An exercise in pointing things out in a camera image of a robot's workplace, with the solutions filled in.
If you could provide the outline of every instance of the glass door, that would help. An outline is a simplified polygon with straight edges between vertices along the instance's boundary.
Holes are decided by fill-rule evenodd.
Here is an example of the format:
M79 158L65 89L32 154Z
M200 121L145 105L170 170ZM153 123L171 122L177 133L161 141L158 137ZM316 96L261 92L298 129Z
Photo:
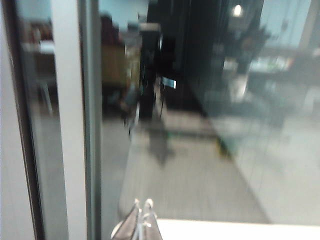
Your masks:
M86 2L103 239L135 199L159 223L320 224L318 1Z
M1 3L34 237L87 239L78 1Z

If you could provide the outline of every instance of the glass wall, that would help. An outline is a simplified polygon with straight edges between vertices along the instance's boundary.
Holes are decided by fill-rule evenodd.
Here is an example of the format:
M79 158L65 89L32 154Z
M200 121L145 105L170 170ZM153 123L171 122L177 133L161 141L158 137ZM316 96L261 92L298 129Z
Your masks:
M319 2L100 0L102 238L160 219L320 225Z

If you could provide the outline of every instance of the glass panel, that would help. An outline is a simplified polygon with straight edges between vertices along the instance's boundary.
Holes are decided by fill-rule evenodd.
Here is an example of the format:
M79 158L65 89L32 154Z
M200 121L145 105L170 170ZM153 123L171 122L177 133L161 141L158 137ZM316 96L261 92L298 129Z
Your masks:
M45 239L68 239L55 45L49 0L16 1Z
M158 218L320 225L316 0L99 0L102 238Z

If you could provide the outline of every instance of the floor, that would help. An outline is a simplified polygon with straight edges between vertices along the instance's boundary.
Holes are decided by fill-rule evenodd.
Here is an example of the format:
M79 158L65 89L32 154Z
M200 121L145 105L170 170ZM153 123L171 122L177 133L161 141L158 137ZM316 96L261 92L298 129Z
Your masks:
M166 107L155 116L130 137L119 117L103 121L103 239L134 198L153 198L159 218L320 225L319 117L288 116L280 129ZM41 106L33 121L47 239L65 239L59 117Z

